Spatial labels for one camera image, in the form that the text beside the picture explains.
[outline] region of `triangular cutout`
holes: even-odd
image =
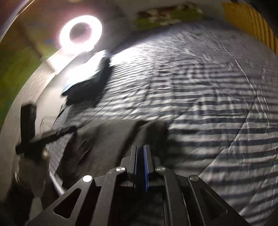
[[[69,218],[80,193],[80,188],[75,189],[68,197],[66,197],[58,206],[54,208],[54,213],[64,218]]]
[[[201,189],[200,191],[211,220],[227,213],[227,210],[207,190]]]

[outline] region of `glowing ring light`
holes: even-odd
[[[74,25],[78,23],[86,23],[92,29],[92,34],[89,40],[82,44],[73,43],[70,40],[70,31]],[[102,25],[100,21],[93,16],[79,16],[68,23],[62,28],[60,33],[60,44],[65,52],[80,53],[83,51],[90,51],[94,48],[95,44],[99,41],[102,34]]]

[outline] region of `blue strip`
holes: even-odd
[[[147,162],[147,149],[146,146],[144,145],[144,166],[145,166],[145,187],[146,191],[149,189],[149,169],[148,169],[148,162]]]

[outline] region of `pillow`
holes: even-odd
[[[110,53],[103,50],[70,71],[70,78],[62,92],[62,96],[68,96],[67,104],[94,99],[106,83],[109,63]]]

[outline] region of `striped bedsheet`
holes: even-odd
[[[278,200],[278,58],[228,24],[203,21],[138,35],[112,57],[97,105],[67,107],[54,128],[96,119],[166,120],[165,166],[199,175],[251,225]],[[69,139],[51,144],[51,172]]]

